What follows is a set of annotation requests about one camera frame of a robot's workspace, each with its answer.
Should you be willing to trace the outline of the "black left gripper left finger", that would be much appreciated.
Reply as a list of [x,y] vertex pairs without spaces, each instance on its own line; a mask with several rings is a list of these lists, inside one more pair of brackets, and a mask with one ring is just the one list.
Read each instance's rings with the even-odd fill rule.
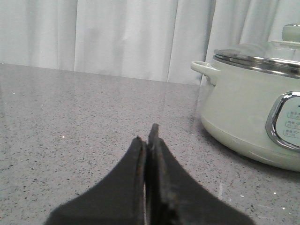
[[143,225],[146,142],[132,140],[124,157],[97,185],[57,207],[47,225]]

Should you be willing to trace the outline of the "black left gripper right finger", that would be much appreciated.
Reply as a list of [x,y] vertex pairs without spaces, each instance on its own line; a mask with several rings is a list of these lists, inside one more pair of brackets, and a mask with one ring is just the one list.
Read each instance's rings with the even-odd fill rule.
[[252,225],[179,164],[153,124],[147,152],[147,220],[151,225]]

